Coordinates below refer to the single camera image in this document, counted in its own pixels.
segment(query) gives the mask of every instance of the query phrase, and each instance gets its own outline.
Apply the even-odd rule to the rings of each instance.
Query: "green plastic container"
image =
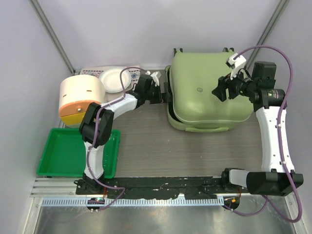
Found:
[[[218,78],[231,72],[225,61],[232,54],[180,51],[175,54],[172,65],[166,67],[166,80],[173,94],[167,112],[174,128],[216,133],[232,129],[249,118],[253,105],[247,97],[221,102],[211,93]]]
[[[115,175],[120,131],[112,130],[103,153],[104,177]],[[40,176],[82,177],[86,167],[86,150],[78,129],[51,129],[37,174]]]

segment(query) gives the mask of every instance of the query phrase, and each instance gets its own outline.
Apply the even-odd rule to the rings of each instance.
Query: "white bowl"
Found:
[[[118,93],[122,91],[120,83],[120,72],[123,68],[112,68],[99,75],[107,93]],[[131,74],[128,70],[122,73],[122,82],[125,89],[131,84]]]

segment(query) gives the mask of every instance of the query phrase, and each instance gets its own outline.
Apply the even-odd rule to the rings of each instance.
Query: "gray metal pole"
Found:
[[[290,0],[280,0],[278,5],[276,6],[268,24],[266,25],[261,37],[259,38],[257,45],[263,45],[265,41],[267,40],[268,36],[270,35],[271,31],[273,30],[274,26],[276,25],[278,19],[284,12],[286,6],[288,5]],[[247,69],[250,68],[252,63],[254,62],[256,56],[258,55],[260,49],[254,49],[250,57],[248,58],[247,61]]]
[[[45,30],[47,31],[48,35],[50,36],[53,44],[55,45],[56,49],[58,50],[60,56],[62,57],[62,59],[64,60],[66,66],[68,67],[70,73],[72,75],[75,74],[75,70],[69,60],[69,58],[67,57],[57,35],[55,34],[49,20],[47,19],[47,17],[45,16],[43,9],[41,8],[38,0],[29,0],[31,5],[33,6],[36,14],[38,15],[42,25],[44,26]]]

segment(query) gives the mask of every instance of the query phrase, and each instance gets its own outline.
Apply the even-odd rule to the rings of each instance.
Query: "container handle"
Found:
[[[219,127],[219,128],[212,128],[212,129],[200,129],[195,127],[185,128],[186,132],[194,132],[194,133],[218,133],[227,131],[228,127]]]

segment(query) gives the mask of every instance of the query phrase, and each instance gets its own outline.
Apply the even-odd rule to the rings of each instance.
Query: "green tray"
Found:
[[[120,131],[112,130],[103,154],[104,177],[115,175]],[[37,169],[40,176],[82,177],[86,167],[86,149],[78,129],[53,128],[45,144]]]

